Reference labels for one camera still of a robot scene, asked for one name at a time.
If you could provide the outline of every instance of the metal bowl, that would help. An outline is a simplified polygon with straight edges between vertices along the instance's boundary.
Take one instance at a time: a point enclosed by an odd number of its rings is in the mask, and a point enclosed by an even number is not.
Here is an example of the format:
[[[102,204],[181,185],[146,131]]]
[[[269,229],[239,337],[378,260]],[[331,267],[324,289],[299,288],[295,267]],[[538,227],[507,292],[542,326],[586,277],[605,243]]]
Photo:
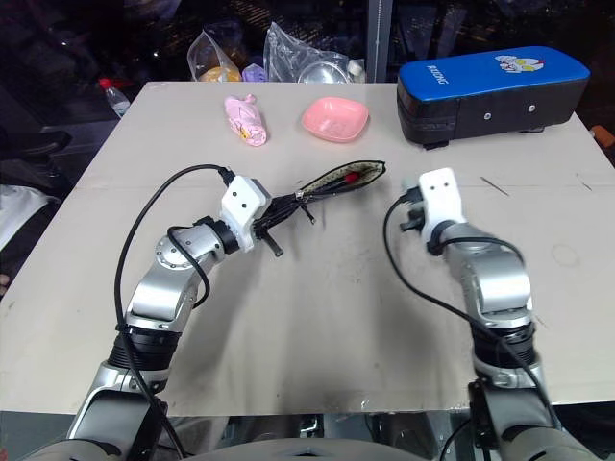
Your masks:
[[[326,61],[313,62],[299,75],[300,84],[347,84],[346,72]]]

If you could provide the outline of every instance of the blue case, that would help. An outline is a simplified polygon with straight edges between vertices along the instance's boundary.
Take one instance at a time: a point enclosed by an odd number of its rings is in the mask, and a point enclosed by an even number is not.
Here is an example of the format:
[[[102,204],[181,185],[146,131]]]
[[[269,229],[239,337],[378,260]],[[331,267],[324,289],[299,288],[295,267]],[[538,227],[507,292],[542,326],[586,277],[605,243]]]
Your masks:
[[[399,74],[398,113],[405,137],[427,148],[541,131],[571,117],[588,79],[583,64],[544,46],[409,62]]]

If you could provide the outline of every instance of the pink toy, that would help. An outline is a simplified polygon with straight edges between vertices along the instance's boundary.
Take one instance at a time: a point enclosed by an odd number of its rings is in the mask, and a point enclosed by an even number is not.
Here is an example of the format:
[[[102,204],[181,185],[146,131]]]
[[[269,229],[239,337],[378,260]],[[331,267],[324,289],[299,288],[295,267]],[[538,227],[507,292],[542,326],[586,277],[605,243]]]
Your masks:
[[[267,131],[260,120],[257,98],[249,94],[245,99],[229,96],[224,100],[224,109],[233,131],[251,146],[261,146],[267,140]]]
[[[357,101],[322,98],[304,113],[302,122],[312,134],[333,142],[350,142],[367,122],[369,111]]]

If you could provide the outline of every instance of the white tabletop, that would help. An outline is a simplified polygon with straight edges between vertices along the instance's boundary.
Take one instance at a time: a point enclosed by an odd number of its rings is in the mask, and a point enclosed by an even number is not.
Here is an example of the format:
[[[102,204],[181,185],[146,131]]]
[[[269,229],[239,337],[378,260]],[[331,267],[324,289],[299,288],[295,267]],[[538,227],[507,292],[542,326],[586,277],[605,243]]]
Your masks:
[[[223,100],[258,97],[270,133],[259,148],[227,126]],[[302,112],[321,96],[367,105],[347,145],[313,137]],[[75,412],[115,336],[112,280],[134,218],[171,174],[229,165],[272,195],[355,159],[388,172],[358,193],[298,212],[211,274],[161,397],[173,415],[447,409],[474,378],[467,325],[407,292],[389,266],[381,222],[403,178],[451,166],[465,214],[524,252],[540,351],[554,402],[615,400],[615,171],[576,116],[543,133],[454,141],[426,152],[404,140],[394,85],[152,83],[145,86],[61,207],[0,304],[0,408]],[[493,182],[503,192],[487,184]],[[128,302],[170,225],[216,216],[211,172],[172,186],[139,230],[124,278]],[[402,214],[396,223],[401,222]],[[392,232],[410,278],[462,307],[441,258]]]

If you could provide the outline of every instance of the plastic bottle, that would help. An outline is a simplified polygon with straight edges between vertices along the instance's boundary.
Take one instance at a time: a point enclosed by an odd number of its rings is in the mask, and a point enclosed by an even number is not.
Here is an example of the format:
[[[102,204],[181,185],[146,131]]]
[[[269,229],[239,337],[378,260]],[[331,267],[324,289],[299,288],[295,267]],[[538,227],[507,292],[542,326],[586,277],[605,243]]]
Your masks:
[[[100,79],[98,84],[105,90],[105,95],[107,96],[107,101],[111,108],[119,118],[122,118],[126,110],[130,107],[131,102],[124,96],[124,93],[113,86],[110,79]]]

